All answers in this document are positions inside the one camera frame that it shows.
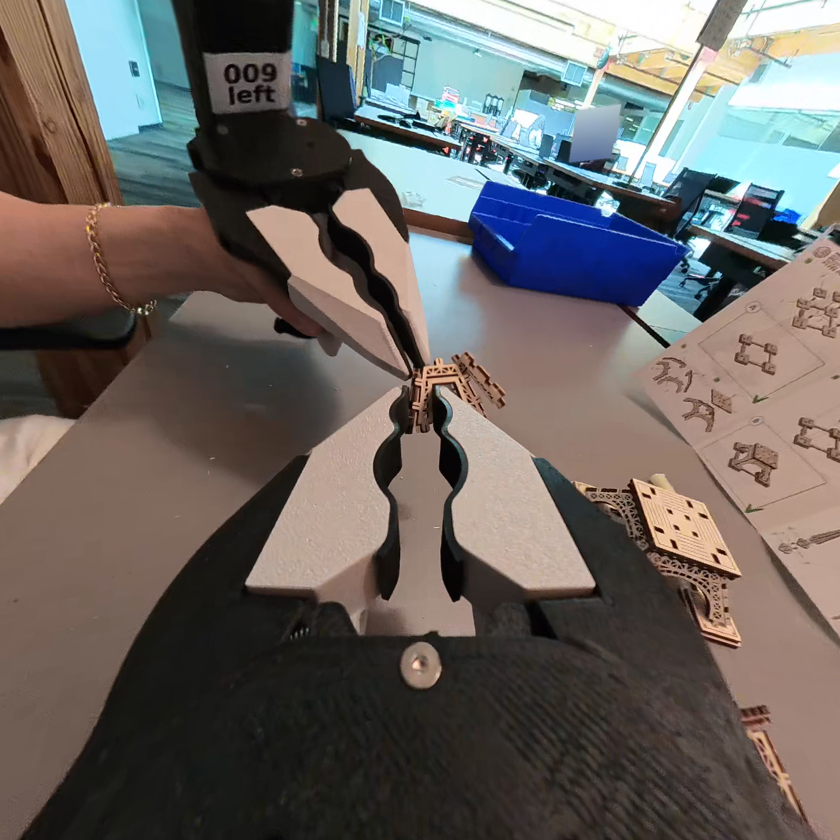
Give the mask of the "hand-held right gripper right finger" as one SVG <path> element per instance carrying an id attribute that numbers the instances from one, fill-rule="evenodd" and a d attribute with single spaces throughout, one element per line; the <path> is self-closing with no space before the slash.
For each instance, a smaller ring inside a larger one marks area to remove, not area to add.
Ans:
<path id="1" fill-rule="evenodd" d="M 434 431 L 449 488 L 440 571 L 475 634 L 533 634 L 546 606 L 595 603 L 595 578 L 534 456 L 444 387 Z"/>

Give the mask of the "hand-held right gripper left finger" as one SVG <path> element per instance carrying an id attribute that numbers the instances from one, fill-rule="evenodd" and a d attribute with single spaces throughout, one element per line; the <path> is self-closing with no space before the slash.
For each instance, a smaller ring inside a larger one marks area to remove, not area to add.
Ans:
<path id="1" fill-rule="evenodd" d="M 357 631 L 400 573 L 397 503 L 405 387 L 396 387 L 304 458 L 246 580 L 248 592 L 340 604 Z"/>

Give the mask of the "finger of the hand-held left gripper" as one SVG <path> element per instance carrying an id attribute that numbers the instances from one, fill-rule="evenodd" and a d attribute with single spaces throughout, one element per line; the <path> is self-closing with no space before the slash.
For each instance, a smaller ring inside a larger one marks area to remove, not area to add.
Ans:
<path id="1" fill-rule="evenodd" d="M 329 236 L 337 254 L 358 268 L 362 297 L 384 316 L 410 370 L 431 360 L 422 295 L 407 239 L 373 192 L 344 192 L 329 212 Z"/>
<path id="2" fill-rule="evenodd" d="M 324 253 L 316 221 L 289 208 L 260 208 L 247 216 L 289 270 L 289 298 L 322 328 L 322 345 L 329 335 L 406 380 L 410 367 L 384 314 L 360 294 L 354 275 Z"/>

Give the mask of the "small wooden lattice assembly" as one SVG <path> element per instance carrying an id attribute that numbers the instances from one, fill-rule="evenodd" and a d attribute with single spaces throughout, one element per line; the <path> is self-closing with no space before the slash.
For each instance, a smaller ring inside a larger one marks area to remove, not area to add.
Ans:
<path id="1" fill-rule="evenodd" d="M 450 390 L 482 416 L 487 415 L 483 397 L 497 408 L 503 408 L 507 402 L 504 389 L 492 380 L 487 369 L 478 364 L 471 353 L 455 354 L 450 362 L 436 358 L 432 364 L 416 369 L 413 375 L 413 433 L 425 434 L 431 430 L 434 419 L 432 396 L 436 387 Z"/>

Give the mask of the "grey desk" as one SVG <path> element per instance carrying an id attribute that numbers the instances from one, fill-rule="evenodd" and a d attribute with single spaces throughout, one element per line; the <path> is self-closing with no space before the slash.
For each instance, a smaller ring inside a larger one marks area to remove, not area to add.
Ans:
<path id="1" fill-rule="evenodd" d="M 634 374 L 662 345 L 624 310 L 506 287 L 467 245 L 411 233 L 434 356 L 475 355 L 492 421 L 571 480 L 667 475 L 742 572 L 739 649 L 711 645 L 813 824 L 838 838 L 838 645 Z M 18 838 L 87 740 L 147 615 L 197 549 L 295 456 L 397 379 L 272 313 L 192 295 L 2 504 L 2 838 Z"/>

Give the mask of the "person's left hand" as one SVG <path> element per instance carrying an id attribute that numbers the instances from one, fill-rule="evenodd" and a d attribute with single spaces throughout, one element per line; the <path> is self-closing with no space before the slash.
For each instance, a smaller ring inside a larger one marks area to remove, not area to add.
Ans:
<path id="1" fill-rule="evenodd" d="M 309 338 L 322 328 L 291 302 L 280 279 L 231 255 L 221 246 L 206 212 L 198 208 L 153 206 L 149 290 L 162 295 L 210 291 L 238 302 L 264 303 Z"/>

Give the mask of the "white table with wooden edge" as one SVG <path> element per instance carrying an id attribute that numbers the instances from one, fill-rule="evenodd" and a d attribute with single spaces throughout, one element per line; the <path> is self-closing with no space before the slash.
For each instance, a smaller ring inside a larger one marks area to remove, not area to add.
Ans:
<path id="1" fill-rule="evenodd" d="M 509 175 L 390 141 L 339 132 L 393 184 L 410 228 L 471 244 L 469 216 L 487 182 L 522 189 Z"/>

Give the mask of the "black high-back chair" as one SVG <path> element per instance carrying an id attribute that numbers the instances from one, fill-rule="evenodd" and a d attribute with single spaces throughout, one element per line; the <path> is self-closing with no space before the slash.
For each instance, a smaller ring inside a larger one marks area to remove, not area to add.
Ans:
<path id="1" fill-rule="evenodd" d="M 321 121 L 335 129 L 353 129 L 358 106 L 351 67 L 317 56 L 317 76 Z"/>

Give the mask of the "wooden tower base model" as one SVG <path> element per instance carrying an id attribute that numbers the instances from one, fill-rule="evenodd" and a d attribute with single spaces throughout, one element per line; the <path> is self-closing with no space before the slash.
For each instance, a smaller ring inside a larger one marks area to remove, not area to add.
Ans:
<path id="1" fill-rule="evenodd" d="M 707 506 L 669 493 L 647 480 L 625 487 L 574 487 L 627 534 L 664 577 L 674 581 L 700 634 L 727 648 L 740 648 L 742 637 L 729 605 L 729 585 L 742 577 L 732 552 Z"/>

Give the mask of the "blue plastic bin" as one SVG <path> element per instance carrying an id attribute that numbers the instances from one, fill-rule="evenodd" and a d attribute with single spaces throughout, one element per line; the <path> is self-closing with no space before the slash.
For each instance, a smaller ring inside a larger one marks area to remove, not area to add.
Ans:
<path id="1" fill-rule="evenodd" d="M 638 308 L 688 248 L 619 213 L 487 182 L 473 249 L 510 287 Z"/>

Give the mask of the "diagram instruction sheet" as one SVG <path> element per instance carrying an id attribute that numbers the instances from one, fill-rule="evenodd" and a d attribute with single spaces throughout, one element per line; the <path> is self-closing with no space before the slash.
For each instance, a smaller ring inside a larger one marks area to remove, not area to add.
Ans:
<path id="1" fill-rule="evenodd" d="M 636 373 L 839 633 L 839 233 Z"/>

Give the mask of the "printed white t-shirt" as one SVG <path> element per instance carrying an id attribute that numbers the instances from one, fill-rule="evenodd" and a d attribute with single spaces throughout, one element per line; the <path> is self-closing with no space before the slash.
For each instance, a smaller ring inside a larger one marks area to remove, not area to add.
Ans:
<path id="1" fill-rule="evenodd" d="M 75 421 L 47 415 L 1 421 L 1 502 L 47 456 Z"/>

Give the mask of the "black mesh office chair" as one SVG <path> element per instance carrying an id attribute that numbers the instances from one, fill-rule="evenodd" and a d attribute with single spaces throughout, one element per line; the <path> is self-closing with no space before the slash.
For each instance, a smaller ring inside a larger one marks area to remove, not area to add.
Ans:
<path id="1" fill-rule="evenodd" d="M 706 190 L 711 187 L 715 174 L 695 171 L 685 167 L 668 186 L 664 198 L 669 205 L 664 209 L 664 233 L 677 238 L 690 224 Z"/>

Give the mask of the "flat wooden puzzle strip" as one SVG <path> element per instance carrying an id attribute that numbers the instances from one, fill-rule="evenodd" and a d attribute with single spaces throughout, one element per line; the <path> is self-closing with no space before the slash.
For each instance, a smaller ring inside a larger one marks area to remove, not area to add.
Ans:
<path id="1" fill-rule="evenodd" d="M 740 709 L 742 725 L 748 738 L 756 748 L 764 767 L 779 786 L 782 794 L 798 813 L 800 818 L 809 823 L 800 797 L 795 791 L 778 750 L 770 736 L 771 715 L 766 706 L 745 707 Z"/>

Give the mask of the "black red office chair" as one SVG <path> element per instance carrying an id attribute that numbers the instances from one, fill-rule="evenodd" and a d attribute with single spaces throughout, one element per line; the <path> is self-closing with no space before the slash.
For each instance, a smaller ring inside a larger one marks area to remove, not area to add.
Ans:
<path id="1" fill-rule="evenodd" d="M 745 191 L 724 232 L 741 238 L 782 245 L 784 233 L 774 227 L 776 208 L 784 190 L 751 183 Z"/>

